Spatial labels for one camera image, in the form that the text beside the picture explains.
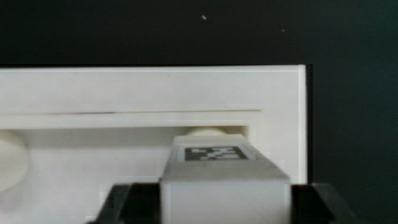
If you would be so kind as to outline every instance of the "black background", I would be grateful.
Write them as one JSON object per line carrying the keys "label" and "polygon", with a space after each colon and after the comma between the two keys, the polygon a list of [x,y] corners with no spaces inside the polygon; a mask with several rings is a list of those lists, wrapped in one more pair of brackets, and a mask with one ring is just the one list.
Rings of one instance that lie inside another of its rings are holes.
{"label": "black background", "polygon": [[0,0],[3,66],[312,65],[312,180],[369,223],[398,223],[396,41],[396,0]]}

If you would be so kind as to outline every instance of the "gray block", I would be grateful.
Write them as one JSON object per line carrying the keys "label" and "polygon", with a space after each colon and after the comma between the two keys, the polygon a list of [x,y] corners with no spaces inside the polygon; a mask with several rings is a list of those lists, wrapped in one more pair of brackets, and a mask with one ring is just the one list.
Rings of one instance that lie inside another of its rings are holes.
{"label": "gray block", "polygon": [[289,179],[241,135],[177,136],[161,224],[287,224]]}

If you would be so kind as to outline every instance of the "white sphere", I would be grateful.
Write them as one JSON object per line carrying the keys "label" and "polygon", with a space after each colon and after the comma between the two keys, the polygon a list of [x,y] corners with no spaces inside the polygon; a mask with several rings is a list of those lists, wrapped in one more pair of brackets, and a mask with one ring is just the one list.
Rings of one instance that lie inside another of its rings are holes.
{"label": "white sphere", "polygon": [[28,150],[19,136],[0,131],[0,192],[21,181],[28,171]]}
{"label": "white sphere", "polygon": [[191,128],[186,135],[190,136],[218,136],[225,135],[225,132],[220,128],[214,127],[197,127]]}

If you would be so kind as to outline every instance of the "white surface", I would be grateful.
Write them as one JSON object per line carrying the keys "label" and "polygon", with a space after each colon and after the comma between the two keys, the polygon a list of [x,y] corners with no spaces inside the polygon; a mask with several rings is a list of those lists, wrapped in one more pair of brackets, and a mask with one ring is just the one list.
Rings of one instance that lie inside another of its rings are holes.
{"label": "white surface", "polygon": [[[206,117],[207,112],[257,111],[252,143],[293,183],[305,183],[303,66],[1,69],[0,91],[0,129],[234,126],[222,118],[181,124],[179,112]],[[179,114],[166,122],[131,118],[154,118],[158,112]]]}
{"label": "white surface", "polygon": [[172,137],[182,128],[17,131],[30,172],[0,193],[1,224],[92,221],[115,183],[158,182]]}
{"label": "white surface", "polygon": [[[245,157],[216,158],[220,148],[236,148]],[[181,157],[186,153],[193,159]],[[174,138],[159,183],[163,224],[287,224],[287,176],[241,135]]]}
{"label": "white surface", "polygon": [[19,136],[0,131],[0,193],[21,181],[28,172],[28,151]]}

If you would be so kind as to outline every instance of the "white box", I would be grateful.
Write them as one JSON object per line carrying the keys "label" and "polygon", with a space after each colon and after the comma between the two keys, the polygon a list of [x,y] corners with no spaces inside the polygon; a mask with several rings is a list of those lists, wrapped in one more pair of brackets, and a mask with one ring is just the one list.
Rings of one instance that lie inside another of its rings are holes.
{"label": "white box", "polygon": [[159,186],[163,224],[287,224],[287,175],[241,135],[174,138]]}

